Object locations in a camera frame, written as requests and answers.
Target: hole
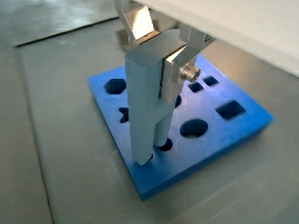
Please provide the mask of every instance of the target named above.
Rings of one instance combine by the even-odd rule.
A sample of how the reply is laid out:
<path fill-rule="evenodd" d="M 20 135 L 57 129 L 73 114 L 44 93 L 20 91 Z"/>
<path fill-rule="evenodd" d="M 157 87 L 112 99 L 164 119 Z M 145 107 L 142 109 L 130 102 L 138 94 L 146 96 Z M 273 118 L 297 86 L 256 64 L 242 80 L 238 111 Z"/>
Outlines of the hole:
<path fill-rule="evenodd" d="M 120 95 L 126 89 L 126 83 L 124 79 L 112 79 L 105 84 L 106 93 L 110 95 Z"/>
<path fill-rule="evenodd" d="M 185 122 L 180 128 L 182 137 L 200 137 L 208 130 L 208 124 L 201 119 L 193 119 Z"/>
<path fill-rule="evenodd" d="M 218 108 L 216 108 L 218 115 L 222 119 L 229 120 L 232 117 L 246 112 L 236 101 L 230 101 Z"/>
<path fill-rule="evenodd" d="M 190 85 L 188 85 L 188 88 L 193 93 L 197 93 L 198 91 L 202 90 L 202 86 L 198 82 L 194 82 Z"/>
<path fill-rule="evenodd" d="M 128 108 L 120 108 L 118 112 L 122 114 L 122 117 L 120 118 L 120 123 L 128 122 Z"/>
<path fill-rule="evenodd" d="M 173 147 L 173 141 L 166 138 L 164 146 L 157 147 L 160 151 L 168 151 Z"/>
<path fill-rule="evenodd" d="M 213 86 L 213 85 L 216 85 L 218 83 L 218 81 L 212 76 L 209 76 L 208 78 L 205 78 L 202 81 L 205 82 L 205 84 L 208 86 Z"/>
<path fill-rule="evenodd" d="M 174 102 L 174 108 L 177 108 L 181 105 L 181 102 L 182 102 L 182 98 L 180 95 L 177 95 L 176 102 Z"/>

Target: gray table surface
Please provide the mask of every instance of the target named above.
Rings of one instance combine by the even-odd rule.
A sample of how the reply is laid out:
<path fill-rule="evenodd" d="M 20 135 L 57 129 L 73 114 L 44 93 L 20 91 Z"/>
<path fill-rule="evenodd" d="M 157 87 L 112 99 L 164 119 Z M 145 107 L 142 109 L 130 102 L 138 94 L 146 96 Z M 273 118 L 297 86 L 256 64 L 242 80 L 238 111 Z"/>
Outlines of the gray table surface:
<path fill-rule="evenodd" d="M 12 46 L 117 16 L 110 0 L 1 0 L 0 17 Z"/>
<path fill-rule="evenodd" d="M 209 46 L 205 57 L 275 121 L 141 202 L 86 84 L 124 64 L 124 42 L 113 20 L 20 49 L 54 223 L 297 223 L 297 78 L 220 41 Z"/>

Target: square hole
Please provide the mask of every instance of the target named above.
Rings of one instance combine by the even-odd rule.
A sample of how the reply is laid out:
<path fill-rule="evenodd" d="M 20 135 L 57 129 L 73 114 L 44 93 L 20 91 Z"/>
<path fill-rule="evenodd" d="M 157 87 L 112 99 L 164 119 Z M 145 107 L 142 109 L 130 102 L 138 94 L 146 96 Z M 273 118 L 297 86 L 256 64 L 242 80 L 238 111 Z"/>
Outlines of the square hole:
<path fill-rule="evenodd" d="M 190 85 L 188 85 L 188 88 L 193 93 L 197 93 L 198 91 L 202 90 L 202 86 L 198 82 L 194 82 Z"/>
<path fill-rule="evenodd" d="M 225 103 L 222 106 L 216 108 L 216 111 L 225 120 L 229 120 L 234 116 L 246 112 L 236 101 Z"/>
<path fill-rule="evenodd" d="M 202 81 L 205 82 L 205 84 L 208 86 L 213 86 L 213 85 L 216 85 L 218 83 L 218 81 L 212 76 L 209 76 L 208 78 L 202 79 Z"/>

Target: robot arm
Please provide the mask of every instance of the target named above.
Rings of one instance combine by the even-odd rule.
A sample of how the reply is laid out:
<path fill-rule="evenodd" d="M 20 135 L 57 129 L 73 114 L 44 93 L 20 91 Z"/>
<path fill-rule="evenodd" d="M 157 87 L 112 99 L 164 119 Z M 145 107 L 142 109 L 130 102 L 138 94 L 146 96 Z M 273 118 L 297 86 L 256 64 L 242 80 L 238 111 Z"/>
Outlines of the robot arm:
<path fill-rule="evenodd" d="M 144 165 L 153 145 L 165 144 L 182 82 L 197 80 L 194 58 L 214 38 L 185 24 L 180 32 L 160 33 L 146 6 L 130 0 L 114 0 L 114 6 L 133 47 L 125 55 L 130 146 Z"/>

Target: circular hole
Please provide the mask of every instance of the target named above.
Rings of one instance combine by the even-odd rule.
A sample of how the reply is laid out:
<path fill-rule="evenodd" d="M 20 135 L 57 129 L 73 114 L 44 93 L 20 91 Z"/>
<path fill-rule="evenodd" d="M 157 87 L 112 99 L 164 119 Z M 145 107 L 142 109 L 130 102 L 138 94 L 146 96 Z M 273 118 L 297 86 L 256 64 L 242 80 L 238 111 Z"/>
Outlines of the circular hole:
<path fill-rule="evenodd" d="M 168 151 L 173 147 L 173 141 L 166 138 L 164 146 L 157 147 L 160 151 Z"/>
<path fill-rule="evenodd" d="M 208 124 L 201 119 L 193 119 L 185 122 L 180 128 L 182 137 L 200 137 L 208 130 Z"/>
<path fill-rule="evenodd" d="M 176 102 L 174 102 L 174 108 L 177 108 L 181 105 L 181 102 L 182 102 L 182 98 L 180 95 L 177 95 Z"/>

